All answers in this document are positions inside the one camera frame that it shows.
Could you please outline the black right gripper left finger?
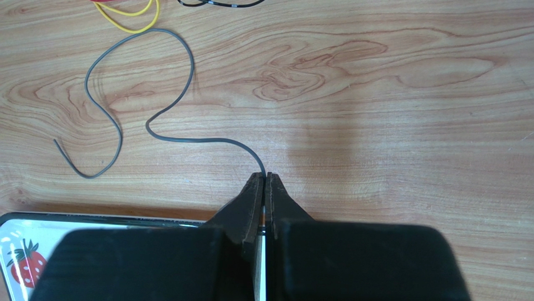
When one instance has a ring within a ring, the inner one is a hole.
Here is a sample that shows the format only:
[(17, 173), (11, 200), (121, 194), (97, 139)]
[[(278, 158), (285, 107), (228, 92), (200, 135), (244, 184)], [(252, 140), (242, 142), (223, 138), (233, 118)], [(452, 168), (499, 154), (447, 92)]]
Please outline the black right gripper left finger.
[(55, 248), (32, 300), (257, 300), (264, 175), (197, 227), (83, 229)]

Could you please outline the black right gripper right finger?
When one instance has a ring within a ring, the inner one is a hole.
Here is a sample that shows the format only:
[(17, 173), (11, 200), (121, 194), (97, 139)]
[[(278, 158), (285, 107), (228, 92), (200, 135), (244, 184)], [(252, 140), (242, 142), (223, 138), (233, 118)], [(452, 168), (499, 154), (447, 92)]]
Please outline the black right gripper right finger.
[(266, 178), (268, 300), (469, 300), (445, 237), (410, 224), (317, 221)]

